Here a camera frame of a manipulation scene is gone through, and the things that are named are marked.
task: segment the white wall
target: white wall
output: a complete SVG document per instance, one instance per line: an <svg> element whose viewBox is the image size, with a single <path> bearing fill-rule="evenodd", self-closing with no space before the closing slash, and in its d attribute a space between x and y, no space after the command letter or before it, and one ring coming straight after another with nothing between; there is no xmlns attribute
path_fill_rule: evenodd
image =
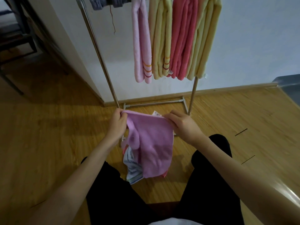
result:
<svg viewBox="0 0 300 225"><path fill-rule="evenodd" d="M55 40L55 43L61 49L69 64L77 71L77 73L91 86L91 88L101 96L95 83L90 77L86 67L84 66L80 56L78 55L74 45L72 44L66 30L58 19L49 0L28 0L31 6L44 23L49 33Z"/></svg>
<svg viewBox="0 0 300 225"><path fill-rule="evenodd" d="M133 73L131 4L93 11L85 0L119 100L191 91L193 82L163 78L136 83ZM75 0L50 0L105 102L113 101ZM223 9L208 63L197 90L271 82L299 73L300 0L222 0Z"/></svg>

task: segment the towel tag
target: towel tag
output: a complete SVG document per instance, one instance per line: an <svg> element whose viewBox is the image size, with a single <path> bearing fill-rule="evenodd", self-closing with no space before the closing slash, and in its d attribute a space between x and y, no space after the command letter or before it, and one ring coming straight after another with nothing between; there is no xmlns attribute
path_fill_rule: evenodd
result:
<svg viewBox="0 0 300 225"><path fill-rule="evenodd" d="M153 116L161 116L161 114L158 113L157 111L154 111L152 115L153 115Z"/></svg>

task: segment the pink towel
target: pink towel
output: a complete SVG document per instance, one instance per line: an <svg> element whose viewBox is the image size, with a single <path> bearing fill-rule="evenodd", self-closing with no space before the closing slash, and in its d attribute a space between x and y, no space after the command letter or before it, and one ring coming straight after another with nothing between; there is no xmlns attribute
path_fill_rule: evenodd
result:
<svg viewBox="0 0 300 225"><path fill-rule="evenodd" d="M129 145L133 157L141 164L144 178L166 175L172 161L173 128L166 118L130 110L127 113L128 137L121 143Z"/></svg>
<svg viewBox="0 0 300 225"><path fill-rule="evenodd" d="M198 0L173 1L173 25L170 70L172 78L183 80L186 76L190 50L193 45Z"/></svg>
<svg viewBox="0 0 300 225"><path fill-rule="evenodd" d="M151 41L145 0L131 0L135 80L151 83Z"/></svg>

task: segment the right hand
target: right hand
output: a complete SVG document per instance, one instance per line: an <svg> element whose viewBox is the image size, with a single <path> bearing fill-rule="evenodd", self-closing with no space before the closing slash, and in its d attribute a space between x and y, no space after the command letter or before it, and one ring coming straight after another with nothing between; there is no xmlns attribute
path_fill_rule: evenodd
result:
<svg viewBox="0 0 300 225"><path fill-rule="evenodd" d="M206 138L195 121L187 114L172 110L163 115L173 126L174 132L186 143L196 146L199 140Z"/></svg>

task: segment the chair leg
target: chair leg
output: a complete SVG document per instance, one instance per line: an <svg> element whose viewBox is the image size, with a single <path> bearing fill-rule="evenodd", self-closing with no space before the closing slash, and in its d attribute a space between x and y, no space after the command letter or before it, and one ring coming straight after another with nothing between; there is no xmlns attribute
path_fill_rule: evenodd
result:
<svg viewBox="0 0 300 225"><path fill-rule="evenodd" d="M15 86L15 84L11 82L11 80L8 79L7 76L4 75L4 73L1 70L0 70L0 76L2 79L6 81L6 83L8 83L14 90L16 90L17 93L19 93L20 95L24 95L24 93L19 88L17 88L17 86Z"/></svg>

